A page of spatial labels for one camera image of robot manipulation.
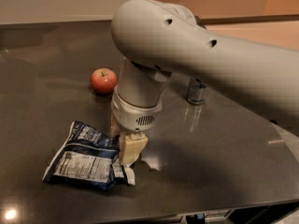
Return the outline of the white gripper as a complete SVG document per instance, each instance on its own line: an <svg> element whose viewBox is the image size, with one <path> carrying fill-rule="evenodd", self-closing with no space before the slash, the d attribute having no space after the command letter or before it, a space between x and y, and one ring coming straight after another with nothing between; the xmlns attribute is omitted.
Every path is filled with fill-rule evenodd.
<svg viewBox="0 0 299 224"><path fill-rule="evenodd" d="M151 129L158 120L162 108L161 99L158 100L158 104L154 107L131 105L120 97L118 89L115 88L111 101L110 135L119 135L120 128L131 132ZM122 133L119 139L120 164L129 165L134 163L148 141L148 137L143 132Z"/></svg>

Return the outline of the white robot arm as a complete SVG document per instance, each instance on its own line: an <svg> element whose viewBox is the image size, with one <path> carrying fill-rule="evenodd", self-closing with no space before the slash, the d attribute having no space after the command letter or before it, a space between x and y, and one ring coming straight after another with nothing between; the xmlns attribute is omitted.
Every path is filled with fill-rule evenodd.
<svg viewBox="0 0 299 224"><path fill-rule="evenodd" d="M174 74L204 84L299 132L299 52L218 35L199 26L183 6L130 0L111 23L112 38L124 57L112 96L111 132L135 133L136 146L121 142L121 162L133 163L162 110L161 94Z"/></svg>

